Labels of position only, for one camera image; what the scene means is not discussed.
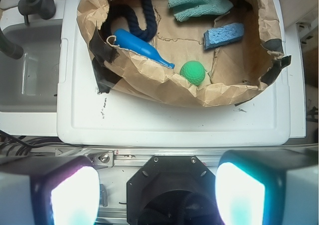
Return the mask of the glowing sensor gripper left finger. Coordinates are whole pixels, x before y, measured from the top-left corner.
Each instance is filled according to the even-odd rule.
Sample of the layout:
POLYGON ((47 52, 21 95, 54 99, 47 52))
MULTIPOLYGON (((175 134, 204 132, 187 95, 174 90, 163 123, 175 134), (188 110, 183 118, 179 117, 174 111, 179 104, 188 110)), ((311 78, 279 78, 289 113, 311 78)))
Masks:
POLYGON ((2 225, 93 225, 100 180, 85 156, 2 156, 2 225))

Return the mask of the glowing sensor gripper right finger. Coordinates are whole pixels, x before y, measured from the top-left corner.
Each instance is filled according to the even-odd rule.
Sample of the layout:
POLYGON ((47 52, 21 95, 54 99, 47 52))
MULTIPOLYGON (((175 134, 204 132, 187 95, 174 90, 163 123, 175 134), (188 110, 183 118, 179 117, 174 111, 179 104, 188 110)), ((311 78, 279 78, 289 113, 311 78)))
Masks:
POLYGON ((227 225, 317 225, 317 149, 228 150, 215 197, 227 225))

